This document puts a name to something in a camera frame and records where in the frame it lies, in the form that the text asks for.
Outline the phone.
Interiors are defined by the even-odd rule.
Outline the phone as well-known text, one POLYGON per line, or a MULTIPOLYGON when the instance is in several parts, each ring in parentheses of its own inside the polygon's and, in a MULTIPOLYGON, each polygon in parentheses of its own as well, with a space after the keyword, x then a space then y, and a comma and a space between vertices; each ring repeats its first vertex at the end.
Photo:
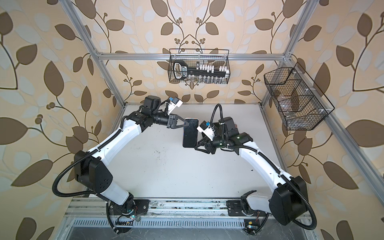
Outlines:
POLYGON ((186 119, 186 122, 189 123, 187 127, 184 127, 184 134, 183 134, 183 147, 184 148, 194 148, 197 145, 198 142, 198 126, 199 126, 199 120, 198 119, 186 119))

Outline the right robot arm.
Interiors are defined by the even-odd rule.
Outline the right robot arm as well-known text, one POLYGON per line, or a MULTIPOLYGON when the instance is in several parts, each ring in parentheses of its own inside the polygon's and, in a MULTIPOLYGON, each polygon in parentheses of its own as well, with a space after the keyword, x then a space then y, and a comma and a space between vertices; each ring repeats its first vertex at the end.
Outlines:
POLYGON ((260 211, 267 216, 273 215, 281 225, 294 223, 305 230, 314 230, 318 221, 309 203, 303 178, 292 177, 272 162, 249 134, 238 131, 231 117, 224 117, 221 104, 215 106, 213 113, 216 112, 220 113, 218 122, 211 119, 198 126, 197 130, 203 138, 194 149, 211 155, 218 149, 237 154, 259 173, 272 191, 271 196, 259 194, 256 190, 243 194, 240 200, 241 212, 252 216, 260 211))

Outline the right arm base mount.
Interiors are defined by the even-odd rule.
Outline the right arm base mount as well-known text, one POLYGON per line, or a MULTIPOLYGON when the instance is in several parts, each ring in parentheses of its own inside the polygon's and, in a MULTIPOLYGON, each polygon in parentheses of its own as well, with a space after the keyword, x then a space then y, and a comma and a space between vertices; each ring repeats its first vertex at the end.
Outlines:
POLYGON ((251 217, 251 220, 245 220, 243 231, 249 236, 256 236, 265 226, 270 214, 252 210, 246 200, 226 201, 228 215, 230 217, 251 217))

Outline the socket set on black rail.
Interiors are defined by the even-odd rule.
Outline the socket set on black rail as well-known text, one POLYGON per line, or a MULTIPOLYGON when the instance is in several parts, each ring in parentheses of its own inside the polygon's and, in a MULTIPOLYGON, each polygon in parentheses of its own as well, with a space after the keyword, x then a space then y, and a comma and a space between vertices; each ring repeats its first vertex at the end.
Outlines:
POLYGON ((172 62, 170 71, 177 80, 193 81, 195 78, 198 80, 223 80, 229 79, 231 76, 230 69, 227 66, 219 66, 216 69, 214 65, 203 65, 199 62, 187 64, 183 60, 172 62))

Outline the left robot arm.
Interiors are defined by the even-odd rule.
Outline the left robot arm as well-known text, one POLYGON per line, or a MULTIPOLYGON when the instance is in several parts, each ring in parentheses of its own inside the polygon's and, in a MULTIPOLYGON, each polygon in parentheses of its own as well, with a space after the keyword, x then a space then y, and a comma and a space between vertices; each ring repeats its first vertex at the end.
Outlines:
POLYGON ((122 117, 120 126, 107 139, 86 153, 83 151, 76 153, 75 161, 54 180, 53 193, 62 198, 93 194, 119 206, 126 205, 130 200, 130 194, 114 181, 108 166, 131 140, 153 124, 178 129, 180 125, 177 121, 182 120, 182 117, 172 114, 172 111, 182 104, 183 101, 177 97, 170 97, 166 101, 161 101, 156 96, 146 97, 137 111, 122 117), (87 187, 86 191, 77 193, 59 191, 60 180, 71 169, 75 169, 75 179, 87 187))

